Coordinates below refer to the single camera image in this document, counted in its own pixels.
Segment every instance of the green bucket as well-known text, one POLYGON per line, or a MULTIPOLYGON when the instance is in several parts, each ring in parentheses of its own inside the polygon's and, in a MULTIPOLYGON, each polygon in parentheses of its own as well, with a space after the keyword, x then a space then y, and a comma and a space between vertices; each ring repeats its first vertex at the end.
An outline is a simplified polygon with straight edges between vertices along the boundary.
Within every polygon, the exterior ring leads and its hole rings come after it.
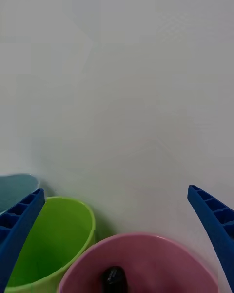
POLYGON ((94 244, 95 218, 84 203, 47 198, 15 264, 5 293, 55 293, 71 264, 94 244))

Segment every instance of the blue plastic arm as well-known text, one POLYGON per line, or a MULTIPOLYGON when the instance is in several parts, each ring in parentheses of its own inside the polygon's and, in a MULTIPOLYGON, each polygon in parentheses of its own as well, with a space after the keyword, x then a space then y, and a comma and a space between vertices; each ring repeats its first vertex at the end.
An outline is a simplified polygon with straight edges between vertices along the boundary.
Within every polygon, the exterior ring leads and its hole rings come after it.
POLYGON ((234 293, 234 211, 196 186, 188 200, 205 228, 234 293))
POLYGON ((0 293, 44 203, 44 190, 38 189, 0 216, 0 293))

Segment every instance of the black bottle cap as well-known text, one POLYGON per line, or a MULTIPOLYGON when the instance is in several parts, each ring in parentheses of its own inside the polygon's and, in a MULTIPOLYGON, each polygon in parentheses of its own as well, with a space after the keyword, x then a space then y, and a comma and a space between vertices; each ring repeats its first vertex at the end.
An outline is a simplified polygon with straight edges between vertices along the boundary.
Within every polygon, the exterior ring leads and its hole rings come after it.
POLYGON ((108 268, 102 275, 102 293, 127 293, 128 285, 122 267, 108 268))

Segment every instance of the white wall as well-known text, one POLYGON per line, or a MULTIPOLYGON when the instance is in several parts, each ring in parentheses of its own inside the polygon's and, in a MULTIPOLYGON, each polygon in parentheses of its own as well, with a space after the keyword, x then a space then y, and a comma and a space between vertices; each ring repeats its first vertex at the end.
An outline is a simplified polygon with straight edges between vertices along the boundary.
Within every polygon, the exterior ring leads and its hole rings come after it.
POLYGON ((0 171, 30 171, 116 231, 187 245, 187 202, 234 208, 234 0, 0 0, 0 171))

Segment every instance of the light blue bin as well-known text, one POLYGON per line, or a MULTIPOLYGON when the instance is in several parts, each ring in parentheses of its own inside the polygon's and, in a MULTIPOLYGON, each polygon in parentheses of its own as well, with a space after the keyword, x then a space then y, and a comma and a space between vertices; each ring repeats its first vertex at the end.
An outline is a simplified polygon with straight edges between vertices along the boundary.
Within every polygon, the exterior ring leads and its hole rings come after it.
POLYGON ((38 188, 38 179, 30 174, 0 176, 0 214, 38 188))

